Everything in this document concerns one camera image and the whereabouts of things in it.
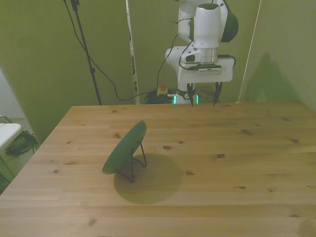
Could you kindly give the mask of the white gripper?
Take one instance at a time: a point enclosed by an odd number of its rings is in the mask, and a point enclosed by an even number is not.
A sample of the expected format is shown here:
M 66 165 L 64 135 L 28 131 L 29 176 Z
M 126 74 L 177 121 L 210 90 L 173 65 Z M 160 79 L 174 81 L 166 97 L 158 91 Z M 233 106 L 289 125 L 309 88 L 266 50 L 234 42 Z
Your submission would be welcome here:
M 222 90 L 222 82 L 230 82 L 233 79 L 234 59 L 220 58 L 218 62 L 207 68 L 200 67 L 194 70 L 179 69 L 179 82 L 187 83 L 187 93 L 191 106 L 194 105 L 194 83 L 215 82 L 215 93 L 213 95 L 213 105 L 215 106 Z

